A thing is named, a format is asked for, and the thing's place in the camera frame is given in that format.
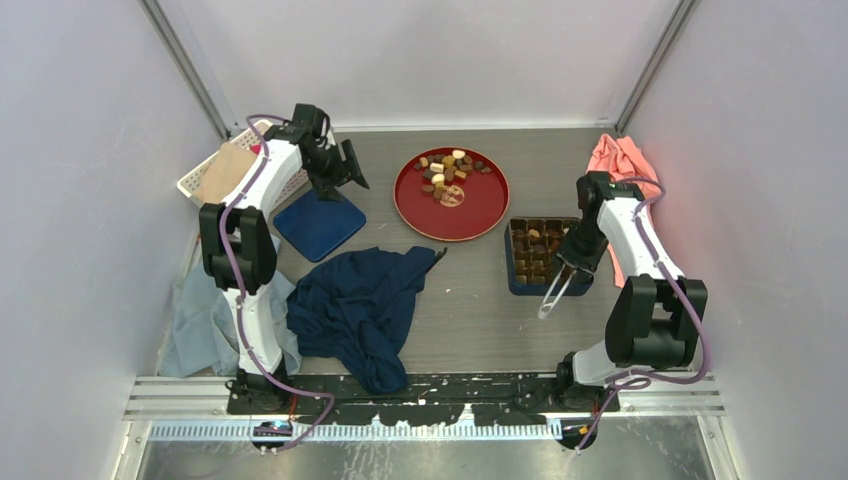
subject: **plastic laundry basket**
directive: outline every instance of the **plastic laundry basket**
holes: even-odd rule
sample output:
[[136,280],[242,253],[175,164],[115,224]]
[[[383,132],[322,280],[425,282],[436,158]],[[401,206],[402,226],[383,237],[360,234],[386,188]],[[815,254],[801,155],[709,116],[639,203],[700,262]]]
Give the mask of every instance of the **plastic laundry basket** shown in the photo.
[[[268,120],[259,120],[253,125],[261,133],[265,133],[273,124]],[[250,147],[259,145],[259,138],[253,133],[253,131],[247,129],[242,132],[241,135],[230,140],[230,143],[238,145],[245,150],[249,150]],[[198,207],[201,206],[200,198],[198,198],[194,192],[196,192],[200,187],[200,180],[203,178],[203,174],[206,173],[206,169],[209,168],[209,165],[212,165],[212,162],[215,161],[215,157],[217,155],[217,152],[213,153],[200,165],[194,167],[192,171],[188,172],[188,175],[181,178],[179,183],[177,183],[177,189]],[[277,201],[274,202],[274,205],[279,205],[283,200],[288,198],[292,193],[297,191],[298,188],[306,183],[307,180],[309,180],[309,178],[306,175],[306,170],[301,168],[300,171],[297,172],[291,180],[289,180],[286,186],[283,187],[283,191],[280,193],[280,196],[277,197]]]

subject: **navy blue cloth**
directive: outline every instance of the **navy blue cloth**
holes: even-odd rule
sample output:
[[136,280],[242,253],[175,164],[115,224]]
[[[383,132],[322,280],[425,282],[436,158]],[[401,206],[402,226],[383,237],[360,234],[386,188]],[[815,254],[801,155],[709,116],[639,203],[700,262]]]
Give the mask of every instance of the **navy blue cloth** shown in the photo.
[[303,356],[336,357],[372,394],[407,384],[398,353],[406,342],[415,294],[436,261],[433,250],[406,254],[370,248],[315,267],[288,297],[288,327]]

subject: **gray wooden table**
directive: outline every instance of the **gray wooden table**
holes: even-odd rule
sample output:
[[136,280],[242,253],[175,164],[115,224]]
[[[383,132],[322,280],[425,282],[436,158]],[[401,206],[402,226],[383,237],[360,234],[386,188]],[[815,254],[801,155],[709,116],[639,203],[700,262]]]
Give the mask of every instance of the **gray wooden table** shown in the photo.
[[[355,185],[341,189],[368,221],[335,254],[373,246],[397,252],[414,245],[448,246],[447,257],[427,275],[426,288],[418,296],[412,329],[400,354],[407,371],[551,371],[569,351],[602,339],[618,296],[608,258],[602,260],[595,285],[585,296],[564,298],[542,321],[536,318],[541,297],[509,292],[503,245],[509,217],[580,216],[574,182],[584,173],[601,133],[567,129],[339,135],[353,141],[371,189]],[[444,244],[419,235],[401,220],[392,201],[401,166],[417,153],[442,145],[463,145],[486,154],[509,181],[510,206],[504,221],[469,242]],[[314,267],[285,242],[280,252],[278,268],[292,282]],[[346,370],[335,359],[308,358],[302,372]]]

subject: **round red tray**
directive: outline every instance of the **round red tray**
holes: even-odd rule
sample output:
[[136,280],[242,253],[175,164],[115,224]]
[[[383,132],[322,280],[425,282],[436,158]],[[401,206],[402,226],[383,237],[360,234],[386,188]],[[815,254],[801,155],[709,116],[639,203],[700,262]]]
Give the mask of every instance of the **round red tray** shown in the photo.
[[[491,173],[474,171],[465,183],[454,182],[441,201],[421,191],[429,182],[423,170],[413,167],[427,155],[450,155],[464,150],[476,162],[482,160]],[[464,147],[440,147],[421,152],[400,169],[394,188],[395,206],[401,218],[416,232],[444,242],[461,242],[495,228],[509,206],[509,185],[503,172],[488,157]]]

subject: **white panel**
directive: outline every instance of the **white panel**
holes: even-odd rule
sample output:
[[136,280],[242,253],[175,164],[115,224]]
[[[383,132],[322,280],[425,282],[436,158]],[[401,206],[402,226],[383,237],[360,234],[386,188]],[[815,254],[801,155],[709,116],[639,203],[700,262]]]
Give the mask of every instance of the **white panel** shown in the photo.
[[217,140],[137,2],[4,6],[0,478],[106,478]]
[[632,124],[752,479],[845,478],[848,3],[701,2]]
[[319,104],[342,127],[614,122],[676,0],[170,0],[244,122]]

